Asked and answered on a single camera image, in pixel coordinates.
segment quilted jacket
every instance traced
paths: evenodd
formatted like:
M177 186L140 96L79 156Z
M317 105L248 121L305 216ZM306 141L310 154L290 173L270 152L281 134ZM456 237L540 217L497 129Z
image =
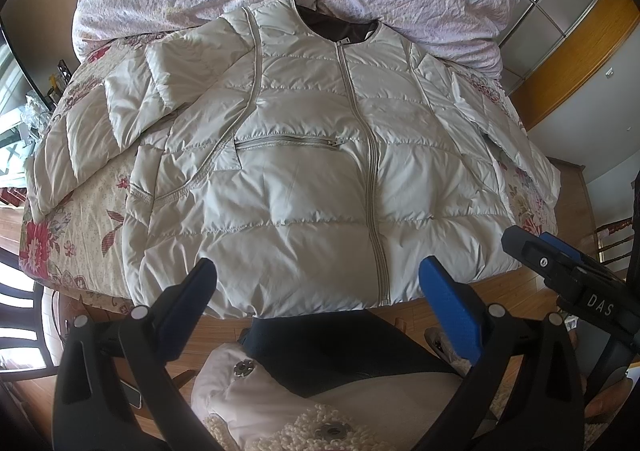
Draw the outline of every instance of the quilted jacket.
M407 301L435 254L458 281L516 268L491 140L553 207L559 174L465 78L378 24L363 42L268 0L138 49L28 161L42 219L139 142L123 236L151 304L202 256L209 312L275 317Z

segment front zipper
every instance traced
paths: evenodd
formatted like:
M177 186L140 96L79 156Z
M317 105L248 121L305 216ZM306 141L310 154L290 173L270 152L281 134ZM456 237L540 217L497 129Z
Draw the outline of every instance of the front zipper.
M310 146L312 148L326 148L328 150L338 150L345 141L341 139L325 139L322 137L305 136L265 136L246 141L236 141L236 150L250 150L263 146Z
M358 122L363 127L367 137L367 174L366 174L366 190L365 190L365 209L367 227L369 229L369 239L373 247L373 254L376 259L376 270L378 271L378 302L381 306L391 304L389 291L389 271L386 268L385 250L380 240L380 232L378 231L378 218L376 216L376 183L378 180L378 145L376 137L369 124L364 120L360 113L360 109L356 104L355 91L353 82L347 68L347 61L344 58L344 44L349 43L349 38L340 40L336 43L338 51L338 60L340 61L340 71L344 86L347 89L347 96L351 105L351 111Z

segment snap button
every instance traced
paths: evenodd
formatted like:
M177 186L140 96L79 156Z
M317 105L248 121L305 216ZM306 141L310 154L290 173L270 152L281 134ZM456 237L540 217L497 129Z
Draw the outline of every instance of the snap button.
M349 424L331 422L329 424L322 425L316 430L316 438L321 438L327 442L331 442L331 440L342 440L347 437L347 433L349 431L351 431L351 426Z
M234 375L236 377L246 377L249 373L254 371L254 368L255 363L251 359L245 359L234 366Z

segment person's leg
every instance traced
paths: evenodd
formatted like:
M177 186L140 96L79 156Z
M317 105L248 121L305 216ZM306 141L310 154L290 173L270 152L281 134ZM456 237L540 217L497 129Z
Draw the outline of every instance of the person's leg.
M382 375L454 373L368 311L257 319L240 342L274 379L302 397Z

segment hand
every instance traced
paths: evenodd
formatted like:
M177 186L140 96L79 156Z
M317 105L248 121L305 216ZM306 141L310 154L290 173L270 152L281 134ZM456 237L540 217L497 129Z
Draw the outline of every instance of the hand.
M575 328L569 332L569 339L571 339L571 345L575 350L578 346L578 336ZM584 393L587 389L587 378L584 375L580 375L580 381L582 383L582 392ZM604 389L591 399L591 402L584 408L584 418L608 415L615 412L625 403L633 387L634 381L625 377L621 381Z

